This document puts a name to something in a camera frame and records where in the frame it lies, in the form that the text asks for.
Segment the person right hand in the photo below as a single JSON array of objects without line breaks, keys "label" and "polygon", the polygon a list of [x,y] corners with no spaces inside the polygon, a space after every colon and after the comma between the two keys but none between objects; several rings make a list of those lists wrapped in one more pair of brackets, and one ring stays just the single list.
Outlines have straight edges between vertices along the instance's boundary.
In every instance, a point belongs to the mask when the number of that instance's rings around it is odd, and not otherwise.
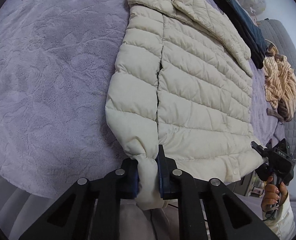
[{"label": "person right hand", "polygon": [[282,206],[288,197],[286,185],[281,182],[280,186],[277,187],[271,183],[273,180],[274,178],[270,176],[264,189],[265,194],[261,202],[261,209],[263,212],[267,212],[269,208],[275,204]]}]

